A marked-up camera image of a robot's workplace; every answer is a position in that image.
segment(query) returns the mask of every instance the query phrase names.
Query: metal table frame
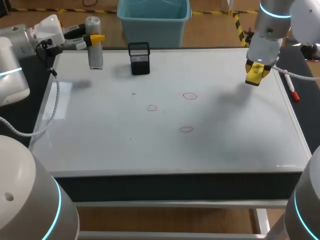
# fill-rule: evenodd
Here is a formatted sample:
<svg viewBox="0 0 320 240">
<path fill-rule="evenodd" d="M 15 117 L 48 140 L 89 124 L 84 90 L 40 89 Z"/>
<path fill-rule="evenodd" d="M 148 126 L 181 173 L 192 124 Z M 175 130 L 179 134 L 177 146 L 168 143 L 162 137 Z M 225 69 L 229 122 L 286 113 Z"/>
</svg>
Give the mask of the metal table frame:
<svg viewBox="0 0 320 240">
<path fill-rule="evenodd" d="M 185 232 L 124 232 L 80 231 L 78 239 L 137 240 L 259 240 L 270 231 L 267 209 L 284 209 L 286 200 L 248 201 L 109 201 L 75 202 L 77 207 L 162 207 L 162 208 L 227 208 L 253 209 L 257 234 L 185 233 Z"/>
</svg>

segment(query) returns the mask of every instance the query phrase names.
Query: red marker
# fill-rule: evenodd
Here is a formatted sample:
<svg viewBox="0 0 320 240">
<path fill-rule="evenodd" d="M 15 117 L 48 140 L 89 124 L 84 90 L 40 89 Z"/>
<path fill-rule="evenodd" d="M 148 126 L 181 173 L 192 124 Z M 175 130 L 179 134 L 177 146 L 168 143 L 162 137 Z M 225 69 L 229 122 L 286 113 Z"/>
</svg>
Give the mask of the red marker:
<svg viewBox="0 0 320 240">
<path fill-rule="evenodd" d="M 300 97 L 299 97 L 298 93 L 295 91 L 295 87 L 294 87 L 294 85 L 293 85 L 293 83 L 291 81 L 290 76 L 285 73 L 284 77 L 285 77 L 286 83 L 288 84 L 288 87 L 289 87 L 289 89 L 290 89 L 290 91 L 292 93 L 293 100 L 295 102 L 299 102 L 300 101 Z"/>
</svg>

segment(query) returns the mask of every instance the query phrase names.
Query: white cable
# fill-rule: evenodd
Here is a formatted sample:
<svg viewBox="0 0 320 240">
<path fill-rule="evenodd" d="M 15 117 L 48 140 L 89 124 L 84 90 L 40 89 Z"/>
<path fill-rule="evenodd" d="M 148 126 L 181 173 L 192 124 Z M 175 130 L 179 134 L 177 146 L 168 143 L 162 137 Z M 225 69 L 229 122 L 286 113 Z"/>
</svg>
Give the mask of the white cable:
<svg viewBox="0 0 320 240">
<path fill-rule="evenodd" d="M 292 73 L 292 72 L 288 72 L 287 70 L 283 70 L 283 69 L 281 69 L 281 68 L 278 68 L 277 66 L 273 66 L 272 68 L 273 68 L 274 70 L 277 70 L 277 71 L 280 72 L 280 73 L 288 74 L 289 76 L 294 77 L 294 78 L 297 78 L 297 79 L 309 80 L 309 81 L 319 81 L 319 80 L 320 80 L 320 77 L 309 77 L 309 76 L 297 75 L 297 74 L 294 74 L 294 73 Z"/>
<path fill-rule="evenodd" d="M 59 84 L 59 81 L 57 80 L 57 77 L 55 76 L 55 82 L 56 82 L 56 97 L 55 97 L 55 104 L 54 104 L 54 108 L 53 108 L 53 112 L 52 112 L 52 115 L 49 119 L 49 122 L 47 123 L 47 125 L 45 126 L 45 128 L 43 128 L 41 131 L 36 131 L 36 132 L 33 132 L 33 133 L 23 133 L 23 132 L 20 132 L 18 130 L 16 130 L 14 128 L 14 126 L 12 126 L 10 124 L 10 122 L 8 122 L 7 120 L 5 120 L 3 117 L 0 116 L 0 122 L 3 122 L 8 128 L 10 128 L 10 130 L 12 132 L 14 132 L 15 134 L 21 136 L 21 137 L 33 137 L 33 136 L 36 136 L 36 135 L 39 135 L 39 134 L 42 134 L 44 133 L 48 128 L 49 126 L 51 125 L 53 119 L 55 118 L 55 115 L 56 115 L 56 111 L 57 111 L 57 107 L 58 107 L 58 102 L 59 102 L 59 95 L 60 95 L 60 84 Z"/>
</svg>

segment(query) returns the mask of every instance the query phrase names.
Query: blue led ring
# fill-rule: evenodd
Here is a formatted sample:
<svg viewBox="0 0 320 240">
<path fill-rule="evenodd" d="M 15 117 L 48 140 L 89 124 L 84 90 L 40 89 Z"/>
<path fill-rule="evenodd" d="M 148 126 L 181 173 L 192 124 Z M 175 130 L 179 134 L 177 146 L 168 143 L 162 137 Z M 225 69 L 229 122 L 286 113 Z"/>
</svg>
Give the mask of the blue led ring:
<svg viewBox="0 0 320 240">
<path fill-rule="evenodd" d="M 58 188 L 58 192 L 59 192 L 59 204 L 58 204 L 58 209 L 56 211 L 56 215 L 55 215 L 55 218 L 53 220 L 53 223 L 51 225 L 51 227 L 49 228 L 48 232 L 44 235 L 44 237 L 42 238 L 42 240 L 46 240 L 50 233 L 52 232 L 52 230 L 54 229 L 56 223 L 57 223 L 57 220 L 58 220 L 58 217 L 59 217 L 59 214 L 60 214 L 60 210 L 61 210 L 61 191 L 60 191 L 60 187 L 59 187 L 59 184 L 57 183 L 57 181 L 53 178 L 57 188 Z"/>
<path fill-rule="evenodd" d="M 276 14 L 273 14 L 273 13 L 265 10 L 261 3 L 260 3 L 260 8 L 266 14 L 268 14 L 269 16 L 274 17 L 274 18 L 278 18 L 278 19 L 289 19 L 289 18 L 291 18 L 291 15 L 276 15 Z"/>
<path fill-rule="evenodd" d="M 15 72 L 18 72 L 18 71 L 21 71 L 21 70 L 22 70 L 22 68 L 21 68 L 21 67 L 19 67 L 19 68 L 16 68 L 16 69 L 10 70 L 10 71 L 5 71 L 5 72 L 0 73 L 0 77 L 1 77 L 1 76 L 4 76 L 4 75 L 7 75 L 7 74 L 15 73 Z"/>
<path fill-rule="evenodd" d="M 296 195 L 297 192 L 294 192 L 294 204 L 295 204 L 295 210 L 296 210 L 296 214 L 298 215 L 302 225 L 304 226 L 305 230 L 315 239 L 315 240 L 319 240 L 319 238 L 316 237 L 316 235 L 314 235 L 312 233 L 312 231 L 307 227 L 307 225 L 305 224 L 304 220 L 302 219 L 300 212 L 298 210 L 298 205 L 297 205 L 297 199 L 296 199 Z"/>
</svg>

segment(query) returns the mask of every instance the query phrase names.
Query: red circle drawing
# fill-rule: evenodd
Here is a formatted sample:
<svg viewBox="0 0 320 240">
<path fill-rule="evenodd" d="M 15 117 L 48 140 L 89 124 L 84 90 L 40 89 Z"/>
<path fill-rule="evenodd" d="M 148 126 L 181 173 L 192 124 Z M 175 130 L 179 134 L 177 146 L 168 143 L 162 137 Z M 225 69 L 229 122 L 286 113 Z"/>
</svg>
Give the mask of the red circle drawing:
<svg viewBox="0 0 320 240">
<path fill-rule="evenodd" d="M 197 95 L 194 94 L 193 92 L 187 92 L 183 94 L 183 97 L 188 100 L 195 100 L 197 98 Z"/>
<path fill-rule="evenodd" d="M 148 110 L 149 112 L 154 112 L 154 111 L 156 111 L 157 109 L 158 109 L 157 106 L 155 106 L 155 105 L 149 105 L 147 110 Z"/>
<path fill-rule="evenodd" d="M 190 133 L 194 128 L 192 126 L 183 126 L 180 127 L 180 132 L 181 133 Z"/>
</svg>

